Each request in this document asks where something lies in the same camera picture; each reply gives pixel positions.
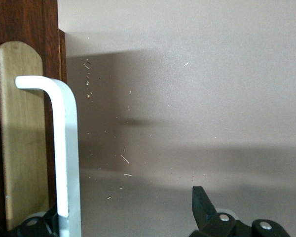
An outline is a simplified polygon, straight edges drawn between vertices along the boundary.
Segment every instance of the debris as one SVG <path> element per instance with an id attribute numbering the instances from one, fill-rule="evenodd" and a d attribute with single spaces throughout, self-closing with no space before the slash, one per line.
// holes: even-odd
<path id="1" fill-rule="evenodd" d="M 122 156 L 122 155 L 120 155 L 120 156 L 124 159 L 124 161 L 126 161 L 129 164 L 129 161 L 124 156 Z"/>
<path id="2" fill-rule="evenodd" d="M 85 65 L 84 63 L 83 63 L 83 65 L 84 65 L 87 69 L 89 69 L 89 67 L 88 67 L 87 65 Z"/>

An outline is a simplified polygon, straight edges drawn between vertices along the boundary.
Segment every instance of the wooden board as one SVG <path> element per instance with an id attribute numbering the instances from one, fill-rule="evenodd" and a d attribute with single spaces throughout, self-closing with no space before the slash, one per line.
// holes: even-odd
<path id="1" fill-rule="evenodd" d="M 23 91 L 16 76 L 42 75 L 42 60 L 19 41 L 0 46 L 0 119 L 7 229 L 48 210 L 43 91 Z"/>
<path id="2" fill-rule="evenodd" d="M 59 79 L 67 83 L 67 67 L 66 67 L 66 36 L 65 32 L 59 30 L 59 56 L 60 56 L 60 74 Z"/>

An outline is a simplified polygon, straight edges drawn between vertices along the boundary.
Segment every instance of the dark wood frame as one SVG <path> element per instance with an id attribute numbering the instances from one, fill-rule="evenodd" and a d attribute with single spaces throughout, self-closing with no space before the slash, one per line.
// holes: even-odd
<path id="1" fill-rule="evenodd" d="M 43 60 L 43 75 L 66 82 L 65 33 L 58 29 L 57 0 L 0 0 L 0 45 L 22 41 Z M 45 96 L 49 203 L 56 203 L 51 103 Z M 5 229 L 2 148 L 0 134 L 0 227 Z"/>

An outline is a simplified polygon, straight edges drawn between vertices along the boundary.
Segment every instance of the white l-shaped bar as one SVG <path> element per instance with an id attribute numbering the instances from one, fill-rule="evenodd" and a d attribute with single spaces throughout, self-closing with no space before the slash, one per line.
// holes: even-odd
<path id="1" fill-rule="evenodd" d="M 81 237 L 77 110 L 74 94 L 62 81 L 19 76 L 16 87 L 44 90 L 53 109 L 57 212 L 60 237 Z"/>

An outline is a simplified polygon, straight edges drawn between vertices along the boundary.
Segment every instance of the silver rivet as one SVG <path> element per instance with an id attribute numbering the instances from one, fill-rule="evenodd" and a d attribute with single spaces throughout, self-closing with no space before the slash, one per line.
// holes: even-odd
<path id="1" fill-rule="evenodd" d="M 222 221 L 229 221 L 229 220 L 230 220 L 229 217 L 228 217 L 227 215 L 225 215 L 225 214 L 220 215 L 219 218 L 220 218 Z"/>
<path id="2" fill-rule="evenodd" d="M 265 230 L 271 230 L 272 229 L 272 226 L 269 223 L 265 222 L 265 221 L 260 222 L 260 226 Z"/>

